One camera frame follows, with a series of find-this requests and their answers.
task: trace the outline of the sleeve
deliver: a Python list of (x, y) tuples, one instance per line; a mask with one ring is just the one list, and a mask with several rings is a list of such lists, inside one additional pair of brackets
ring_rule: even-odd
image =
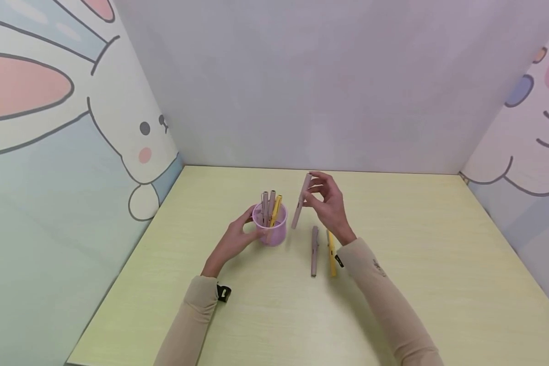
[(399, 365), (442, 366), (437, 347), (421, 320), (366, 242), (359, 238), (340, 248), (337, 255), (366, 297)]
[(194, 277), (155, 359), (155, 366), (195, 366), (218, 302), (218, 280)]

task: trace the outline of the white wall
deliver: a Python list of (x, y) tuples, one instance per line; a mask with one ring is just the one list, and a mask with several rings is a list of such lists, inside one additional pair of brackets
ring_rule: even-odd
[(549, 0), (118, 5), (203, 165), (456, 173), (549, 38)]

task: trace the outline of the light green table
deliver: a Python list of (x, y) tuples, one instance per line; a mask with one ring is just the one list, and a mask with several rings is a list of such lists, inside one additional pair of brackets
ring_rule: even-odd
[[(549, 365), (549, 300), (458, 176), (333, 175), (354, 231), (417, 310), (446, 365)], [(277, 190), (293, 208), (304, 176), (187, 166), (68, 362), (151, 365), (229, 221), (263, 190)], [(312, 226), (323, 229), (312, 209), (303, 209), (297, 230), (290, 221), (281, 246), (254, 243), (222, 271), (233, 292), (216, 309), (199, 366), (391, 365), (346, 271), (329, 277), (325, 247), (310, 277)]]

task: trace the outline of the cartoon rabbit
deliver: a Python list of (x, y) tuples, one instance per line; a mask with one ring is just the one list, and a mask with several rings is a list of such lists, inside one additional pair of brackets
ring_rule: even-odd
[[(129, 197), (129, 212), (136, 220), (151, 219), (159, 208), (151, 182), (171, 165), (177, 150), (124, 27), (111, 24), (119, 23), (112, 4), (108, 0), (2, 3), (35, 23), (16, 27), (0, 19), (0, 154), (91, 115), (138, 184)], [(39, 10), (29, 3), (37, 3)], [(73, 17), (71, 21), (100, 38), (105, 46), (98, 57), (86, 57), (42, 35), (37, 24), (50, 19), (41, 7), (52, 18)], [(65, 23), (56, 27), (71, 37), (77, 35)]]

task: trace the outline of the pink pen holder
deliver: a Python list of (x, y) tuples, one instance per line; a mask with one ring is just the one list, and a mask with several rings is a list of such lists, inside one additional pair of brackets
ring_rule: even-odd
[(262, 217), (262, 204), (257, 204), (252, 211), (252, 221), (256, 224), (256, 230), (266, 230), (266, 235), (260, 238), (260, 241), (269, 247), (281, 244), (287, 237), (287, 208), (281, 204), (273, 227), (262, 226), (260, 217)]

